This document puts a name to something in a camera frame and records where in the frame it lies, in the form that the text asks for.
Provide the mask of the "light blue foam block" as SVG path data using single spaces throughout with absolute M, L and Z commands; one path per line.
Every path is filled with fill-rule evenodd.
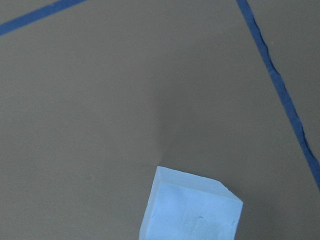
M 221 182 L 158 166 L 140 240 L 233 240 L 243 202 Z

